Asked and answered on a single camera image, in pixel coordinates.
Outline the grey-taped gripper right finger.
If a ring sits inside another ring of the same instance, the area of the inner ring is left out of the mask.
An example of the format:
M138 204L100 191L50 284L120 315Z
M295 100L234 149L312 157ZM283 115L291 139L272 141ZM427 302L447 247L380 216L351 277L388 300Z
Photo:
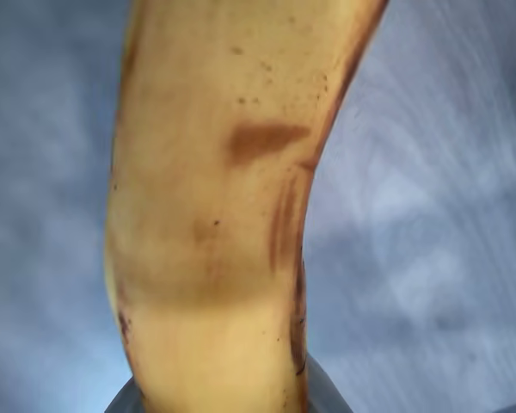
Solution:
M308 411L310 413L349 413L349 405L320 364L307 354Z

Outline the grey-taped gripper left finger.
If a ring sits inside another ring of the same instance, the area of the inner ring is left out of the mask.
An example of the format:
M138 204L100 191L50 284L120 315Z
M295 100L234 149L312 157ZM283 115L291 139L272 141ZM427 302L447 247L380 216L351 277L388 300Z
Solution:
M104 410L105 413L144 413L142 393L130 378Z

